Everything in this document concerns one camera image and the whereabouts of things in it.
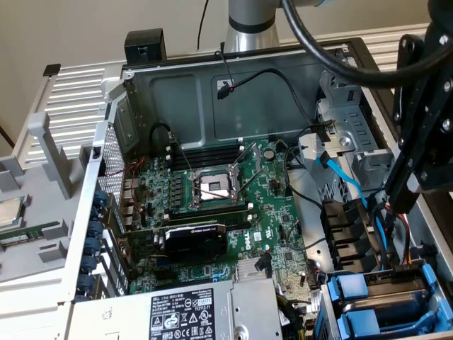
beige wall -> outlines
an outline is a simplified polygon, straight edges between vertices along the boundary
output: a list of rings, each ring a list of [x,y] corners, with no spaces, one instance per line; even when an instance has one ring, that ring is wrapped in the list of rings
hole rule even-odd
[[[130,30],[162,27],[169,53],[196,48],[205,0],[0,0],[0,124],[16,139],[46,64],[124,59]],[[428,21],[427,0],[332,0],[299,12],[315,35]],[[280,38],[292,37],[283,12]],[[214,48],[227,30],[227,0],[211,0],[201,48]],[[0,141],[0,155],[8,147]]]

warning label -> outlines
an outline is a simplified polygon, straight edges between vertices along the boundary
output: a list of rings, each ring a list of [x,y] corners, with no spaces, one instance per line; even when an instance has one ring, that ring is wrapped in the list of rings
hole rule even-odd
[[[213,289],[194,290],[151,299],[149,340],[213,340]]]

cable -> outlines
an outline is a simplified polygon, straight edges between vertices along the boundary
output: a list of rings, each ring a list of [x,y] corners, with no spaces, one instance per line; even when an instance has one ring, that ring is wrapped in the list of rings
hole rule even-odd
[[[221,99],[226,98],[231,92],[236,90],[238,87],[243,86],[244,84],[247,84],[249,81],[254,80],[256,77],[258,77],[258,76],[260,76],[261,74],[264,74],[264,73],[273,73],[273,74],[279,76],[286,83],[286,85],[288,86],[289,91],[291,92],[292,98],[293,98],[294,102],[296,103],[297,108],[299,109],[299,112],[304,116],[306,121],[309,124],[311,124],[312,123],[312,119],[309,117],[309,115],[307,115],[307,113],[304,110],[304,107],[299,102],[299,99],[297,98],[296,91],[294,90],[294,87],[292,87],[291,82],[289,81],[289,79],[282,72],[280,72],[278,69],[272,69],[272,68],[270,68],[270,69],[262,69],[261,71],[258,71],[255,74],[252,74],[251,76],[241,80],[240,82],[235,83],[233,86],[227,86],[227,85],[223,86],[217,92],[217,99],[221,100]]]
[[[14,147],[16,145],[14,144],[11,137],[9,137],[9,135],[6,133],[6,131],[2,128],[2,126],[0,126],[0,135],[6,140],[6,142],[9,144],[9,146],[14,149]]]
[[[214,55],[219,55],[221,57],[222,61],[225,64],[226,70],[228,71],[229,80],[231,81],[231,86],[234,86],[233,76],[231,75],[231,72],[229,71],[229,66],[228,66],[228,63],[225,59],[223,52],[221,50],[217,50],[214,52]]]
[[[319,202],[316,202],[314,199],[310,198],[310,197],[307,197],[303,194],[301,194],[299,191],[297,191],[296,189],[294,189],[291,184],[289,183],[289,176],[288,176],[288,169],[286,167],[286,163],[287,163],[287,160],[288,160],[288,154],[289,154],[289,151],[291,150],[291,148],[288,148],[286,150],[286,153],[285,153],[285,160],[283,161],[283,172],[285,173],[285,183],[286,185],[288,186],[289,189],[291,189],[291,191],[293,193],[295,193],[296,195],[298,195],[300,198],[303,198],[307,201],[309,201],[310,203],[313,203],[316,207],[318,207],[320,210],[323,210],[323,206],[322,204],[320,204]]]
[[[307,126],[306,128],[302,129],[302,131],[297,134],[296,139],[301,137],[304,134],[304,132],[307,131],[308,129],[318,128],[318,127],[321,127],[321,126],[329,126],[332,123],[333,123],[333,121],[329,120],[327,122],[323,122],[323,123],[313,124],[313,125]]]
[[[295,251],[306,251],[307,249],[310,249],[314,246],[316,246],[317,244],[321,243],[322,241],[325,241],[326,238],[323,237],[321,239],[318,239],[317,241],[313,242],[312,244],[309,244],[308,246],[303,246],[303,247],[298,247],[298,246],[292,246],[291,244],[288,244],[288,239],[289,239],[289,236],[291,235],[292,231],[294,230],[294,228],[297,226],[297,223],[294,224],[291,229],[289,230],[288,234],[287,234],[287,237],[286,237],[286,245],[288,248],[292,249],[292,250],[295,250]]]
[[[200,49],[201,29],[203,27],[203,21],[205,21],[206,9],[207,9],[207,5],[208,5],[209,2],[210,2],[210,0],[206,0],[205,7],[203,8],[203,14],[201,15],[200,27],[198,28],[197,50]]]
[[[394,88],[411,84],[437,71],[446,61],[450,60],[453,53],[453,44],[448,42],[441,50],[432,53],[425,59],[394,72],[359,69],[339,60],[318,44],[302,23],[292,0],[282,0],[282,7],[289,26],[299,42],[329,71],[360,86]]]
[[[295,250],[295,251],[306,251],[307,249],[310,249],[310,248],[316,246],[317,244],[319,244],[319,243],[321,243],[321,242],[323,242],[325,240],[326,240],[326,238],[323,237],[323,238],[313,242],[312,244],[309,244],[308,246],[297,247],[297,246],[292,246],[291,244],[287,244],[287,247],[292,249],[292,250]]]
[[[378,209],[382,209],[382,208],[383,208],[383,203],[380,203],[373,208],[372,216],[371,216],[371,224],[373,226],[374,235],[376,237],[377,244],[379,246],[379,252],[381,253],[382,270],[384,270],[389,267],[389,259],[387,258],[386,244],[384,245],[384,242],[386,242],[384,229],[382,228],[381,222],[376,214],[376,211],[378,211]]]
[[[321,160],[319,159],[319,157],[316,159],[316,162],[318,164],[321,164]],[[363,203],[363,206],[365,207],[365,209],[368,207],[368,202],[367,202],[367,199],[365,198],[365,195],[363,194],[362,192],[362,189],[360,188],[360,184],[353,178],[350,178],[344,171],[342,168],[340,168],[332,159],[329,159],[326,163],[332,170],[334,170],[337,175],[339,175],[339,177],[342,178],[342,180],[344,180],[345,182],[349,182],[351,183],[353,186],[355,186],[355,188],[357,189],[361,199],[362,199],[362,203]]]
[[[149,130],[149,136],[148,136],[148,141],[149,141],[149,146],[151,146],[152,142],[153,142],[153,134],[154,134],[154,131],[159,128],[159,127],[163,127],[165,128],[165,130],[167,130],[168,133],[171,132],[171,129],[170,127],[165,124],[164,122],[157,122],[157,123],[154,123],[152,126],[151,126],[151,129]]]

motherboard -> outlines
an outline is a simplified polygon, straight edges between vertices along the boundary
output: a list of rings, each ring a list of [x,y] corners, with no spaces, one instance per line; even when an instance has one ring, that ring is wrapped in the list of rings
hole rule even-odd
[[[230,155],[216,148],[140,159],[128,173],[122,195],[127,232],[119,244],[134,273],[131,294],[239,281],[251,264],[273,278],[280,294],[309,299],[304,253],[288,247],[304,243],[292,193],[285,190],[284,150],[267,139],[226,148]],[[180,253],[192,238],[202,239],[201,248],[195,242]]]

green circuit board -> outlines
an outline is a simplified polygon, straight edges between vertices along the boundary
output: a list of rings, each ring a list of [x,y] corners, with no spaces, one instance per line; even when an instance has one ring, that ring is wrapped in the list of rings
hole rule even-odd
[[[189,171],[167,172],[162,166],[164,159],[149,159],[140,166],[135,174],[147,189],[138,198],[139,204],[146,207],[152,204],[154,214],[146,217],[146,222],[139,218],[132,221],[130,231],[125,234],[132,248],[132,257],[136,264],[137,277],[130,284],[130,293],[146,293],[153,290],[171,288],[184,283],[201,283],[212,281],[231,280],[234,278],[235,268],[242,259],[259,259],[264,251],[272,255],[273,279],[278,289],[288,298],[307,300],[309,288],[307,284],[299,284],[300,272],[305,270],[305,259],[300,251],[292,251],[286,247],[281,238],[279,226],[285,234],[297,221],[297,211],[292,195],[285,195],[285,178],[283,172],[283,153],[277,153],[275,142],[267,140],[247,141],[243,146],[256,142],[260,152],[260,173],[250,185],[241,193],[241,199],[253,204],[252,220],[248,220],[249,211],[233,213],[210,213],[193,217],[187,220],[171,221],[164,226],[165,209],[172,212],[186,213],[193,210],[192,185]],[[263,157],[265,150],[271,149],[275,153],[272,161]],[[239,164],[240,182],[243,185],[256,172],[256,156],[249,152]],[[212,167],[210,173],[222,171],[224,166]],[[164,256],[150,253],[153,232],[166,230],[175,225],[190,225],[200,222],[216,222],[226,226],[239,226],[227,232],[228,250],[214,261],[197,263],[172,262]],[[292,233],[288,242],[302,247],[303,239],[296,231]]]

